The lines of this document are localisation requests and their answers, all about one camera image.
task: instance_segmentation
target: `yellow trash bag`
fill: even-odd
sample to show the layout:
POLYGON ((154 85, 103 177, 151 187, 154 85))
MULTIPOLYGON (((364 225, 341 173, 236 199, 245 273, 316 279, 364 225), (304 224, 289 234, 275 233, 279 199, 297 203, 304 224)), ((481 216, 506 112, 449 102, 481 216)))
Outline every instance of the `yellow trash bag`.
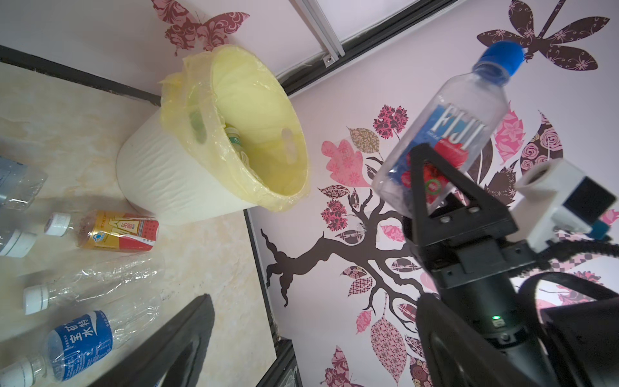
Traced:
POLYGON ((285 211, 309 192, 301 124, 270 70, 248 51, 223 45, 183 59, 162 81, 161 124, 238 198, 285 211), (224 128, 240 134, 248 168, 224 128))

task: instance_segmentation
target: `white bottle cap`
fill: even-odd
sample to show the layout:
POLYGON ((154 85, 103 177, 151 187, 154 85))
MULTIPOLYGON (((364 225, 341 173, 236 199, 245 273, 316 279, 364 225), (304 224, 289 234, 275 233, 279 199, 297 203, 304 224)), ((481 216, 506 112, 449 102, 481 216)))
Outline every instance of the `white bottle cap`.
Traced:
POLYGON ((45 235, 53 235, 54 237, 61 237, 67 232, 69 223, 71 222, 70 214, 63 214, 62 212, 54 212, 47 220, 45 225, 45 235))
POLYGON ((47 288, 46 284, 31 286, 24 289, 24 311, 27 315, 47 309, 49 300, 50 290, 47 288))
POLYGON ((15 229, 9 241, 0 251, 0 255, 23 258, 28 254, 37 240, 37 235, 32 232, 23 232, 15 229))
POLYGON ((33 382, 32 366, 25 357, 0 370, 0 386, 2 387, 30 387, 33 382))

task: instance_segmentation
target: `butterfly decal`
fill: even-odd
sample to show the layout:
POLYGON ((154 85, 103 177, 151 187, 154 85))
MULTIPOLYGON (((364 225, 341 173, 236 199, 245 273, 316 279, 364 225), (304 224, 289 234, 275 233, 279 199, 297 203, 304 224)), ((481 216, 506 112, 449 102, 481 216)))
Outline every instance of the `butterfly decal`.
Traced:
POLYGON ((607 17, 592 16, 577 20, 561 28, 554 35, 544 39, 544 34, 556 15, 563 7, 565 0, 559 0, 552 14, 542 27, 540 33, 535 36, 533 28, 533 11, 524 2, 512 0, 509 5, 509 21, 516 29, 516 33, 505 30, 491 30, 477 35, 477 40, 486 46, 490 46, 501 40, 513 41, 527 49, 524 59, 528 62, 533 59, 533 54, 538 52, 544 55, 553 64, 562 69, 586 71, 597 69, 595 59, 580 48, 561 46, 564 43, 586 38, 604 27, 610 20, 607 17))
POLYGON ((197 16, 193 16, 187 8, 175 0, 151 0, 159 19, 172 27, 165 32, 165 37, 176 46, 174 56, 178 56, 178 49, 191 50, 196 46, 196 39, 202 38, 204 51, 212 51, 215 47, 228 43, 228 34, 235 33, 241 23, 249 15, 244 12, 227 12, 217 15, 205 23, 200 23, 197 16))

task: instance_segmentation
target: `water bottle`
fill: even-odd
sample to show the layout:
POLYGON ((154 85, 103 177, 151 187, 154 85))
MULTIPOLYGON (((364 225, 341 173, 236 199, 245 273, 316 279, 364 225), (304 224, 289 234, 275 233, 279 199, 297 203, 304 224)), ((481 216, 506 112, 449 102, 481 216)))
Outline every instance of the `water bottle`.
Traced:
POLYGON ((55 237, 69 235, 81 248, 139 253, 149 251, 155 245, 159 222, 152 217, 124 212, 54 212, 44 232, 55 237))
POLYGON ((0 386, 64 381, 142 332, 159 314, 161 298, 124 297, 52 330, 41 351, 0 371, 0 386))
POLYGON ((37 167, 0 156, 0 207, 25 210, 47 180, 47 174, 37 167))
MULTIPOLYGON (((492 132, 507 114, 503 86, 524 55, 517 43, 501 41, 489 47, 473 66, 473 72, 445 82, 412 123, 380 168, 372 187, 397 212, 411 217, 410 150, 429 143, 451 165, 466 171, 479 156, 492 132)), ((423 170, 428 213, 451 190, 449 181, 433 166, 423 170)))
POLYGON ((37 235, 32 232, 21 231, 5 222, 0 223, 0 256, 23 258, 36 240, 37 235))
POLYGON ((53 306, 68 307, 119 294, 131 284, 152 283, 163 277, 163 257, 134 254, 99 262, 57 280, 24 289, 24 311, 31 315, 53 306))

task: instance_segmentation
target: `green round logo on label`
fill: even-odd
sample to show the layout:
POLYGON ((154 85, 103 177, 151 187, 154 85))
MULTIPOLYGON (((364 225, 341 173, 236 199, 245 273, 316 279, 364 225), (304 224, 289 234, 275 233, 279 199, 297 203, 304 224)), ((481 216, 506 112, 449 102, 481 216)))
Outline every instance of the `green round logo on label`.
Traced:
POLYGON ((441 188, 441 182, 437 179, 430 179, 426 183, 426 192, 430 195, 438 195, 438 193, 441 191, 441 188))

